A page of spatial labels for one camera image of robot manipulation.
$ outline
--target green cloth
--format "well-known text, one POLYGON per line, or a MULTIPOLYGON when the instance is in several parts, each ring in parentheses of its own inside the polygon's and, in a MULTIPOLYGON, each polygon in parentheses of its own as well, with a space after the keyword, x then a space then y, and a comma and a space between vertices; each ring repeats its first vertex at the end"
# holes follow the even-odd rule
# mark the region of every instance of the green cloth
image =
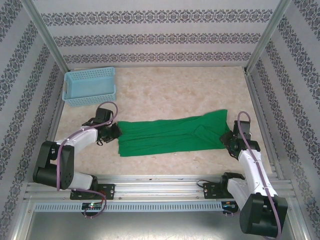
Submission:
POLYGON ((121 157, 224 149, 219 138, 230 129, 227 110, 175 120, 119 121, 121 157))

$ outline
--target enclosure wall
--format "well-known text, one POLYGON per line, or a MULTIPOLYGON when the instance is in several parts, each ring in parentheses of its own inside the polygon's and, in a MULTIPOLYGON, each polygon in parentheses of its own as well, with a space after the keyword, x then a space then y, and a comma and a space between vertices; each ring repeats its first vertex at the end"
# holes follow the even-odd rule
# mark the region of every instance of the enclosure wall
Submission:
POLYGON ((245 66, 279 0, 35 0, 70 69, 245 66))
POLYGON ((0 3, 0 240, 9 235, 42 142, 48 137, 63 74, 19 0, 0 3))
POLYGON ((293 0, 250 72, 283 175, 320 238, 320 1, 293 0))

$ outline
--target marble floor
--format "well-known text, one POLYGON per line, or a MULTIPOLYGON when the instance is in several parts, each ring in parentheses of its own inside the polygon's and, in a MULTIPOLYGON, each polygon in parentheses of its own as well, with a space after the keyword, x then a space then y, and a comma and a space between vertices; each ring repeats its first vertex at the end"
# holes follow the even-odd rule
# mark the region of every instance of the marble floor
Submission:
MULTIPOLYGON (((258 141, 267 173, 271 167, 241 67, 132 67, 116 68, 116 121, 180 119, 227 109, 233 129, 239 111, 251 116, 252 139, 258 141)), ((64 105, 56 140, 66 138, 95 116, 97 105, 64 105)), ((201 175, 243 173, 225 149, 120 157, 118 140, 91 144, 74 160, 76 171, 112 175, 201 175)))

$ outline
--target purple cable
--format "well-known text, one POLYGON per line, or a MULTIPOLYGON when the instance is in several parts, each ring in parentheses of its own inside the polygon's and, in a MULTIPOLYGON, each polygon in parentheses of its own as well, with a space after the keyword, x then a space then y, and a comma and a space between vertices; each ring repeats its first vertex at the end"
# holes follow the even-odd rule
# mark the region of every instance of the purple cable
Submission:
POLYGON ((105 101, 103 103, 101 103, 98 107, 100 108, 102 105, 104 104, 113 104, 115 106, 115 114, 114 116, 109 120, 109 121, 106 121, 106 122, 103 122, 103 123, 100 123, 100 124, 97 124, 97 125, 94 125, 94 126, 90 126, 90 127, 87 127, 87 128, 84 128, 84 129, 80 129, 78 131, 76 131, 75 133, 71 134, 70 136, 68 136, 60 145, 59 149, 58 149, 58 153, 57 153, 57 157, 56 157, 56 190, 59 191, 60 190, 60 156, 61 156, 61 151, 62 151, 62 148, 63 146, 66 144, 66 142, 68 142, 70 139, 72 139, 75 135, 81 133, 81 132, 84 132, 84 131, 88 131, 90 129, 94 129, 96 127, 100 127, 100 126, 103 126, 103 125, 107 125, 107 124, 110 124, 112 123, 112 121, 116 118, 116 116, 118 115, 118 106, 113 102, 113 101, 105 101))
POLYGON ((86 189, 78 189, 78 188, 74 188, 73 189, 74 191, 80 191, 80 192, 86 192, 86 193, 92 193, 92 194, 99 194, 100 196, 102 196, 102 198, 104 199, 104 205, 103 205, 103 208, 96 214, 96 215, 93 215, 93 216, 88 216, 86 215, 86 212, 88 210, 88 208, 86 208, 84 210, 84 217, 85 218, 89 218, 89 219, 94 219, 96 217, 98 217, 107 207, 107 198, 105 195, 103 195, 101 192, 98 192, 98 191, 92 191, 92 190, 86 190, 86 189))
POLYGON ((277 226, 277 229, 278 229, 278 234, 277 234, 275 240, 279 240, 280 237, 281 237, 281 224, 280 224, 280 219, 279 219, 279 216, 278 216, 278 212, 277 212, 275 203, 274 203, 274 201, 273 201, 272 198, 271 198, 271 194, 270 194, 270 192, 269 192, 269 189, 268 189, 266 180, 265 180, 264 175, 263 175, 263 173, 262 173, 261 166, 260 166, 260 164, 259 164, 256 156, 255 156, 254 153, 252 152, 252 149, 251 149, 249 143, 247 142, 244 133, 242 132, 241 125, 240 125, 240 116, 241 116, 241 114, 245 114, 245 115, 248 117, 249 123, 251 122, 251 119, 250 119, 249 114, 248 114, 246 111, 241 111, 241 112, 239 112, 238 118, 237 118, 238 129, 239 129, 240 135, 241 135, 241 137, 242 137, 242 139, 243 139, 246 147, 248 148, 248 150, 249 150, 251 156, 253 157, 254 162, 255 162, 255 164, 256 164, 256 166, 257 166, 257 168, 258 168, 259 175, 260 175, 260 178, 261 178, 261 180, 262 180, 262 184, 263 184, 263 187, 264 187, 264 189, 265 189, 266 195, 267 195, 267 197, 268 197, 268 199, 269 199, 269 201, 270 201, 271 208, 272 208, 272 210, 273 210, 274 217, 275 217, 275 221, 276 221, 276 226, 277 226))

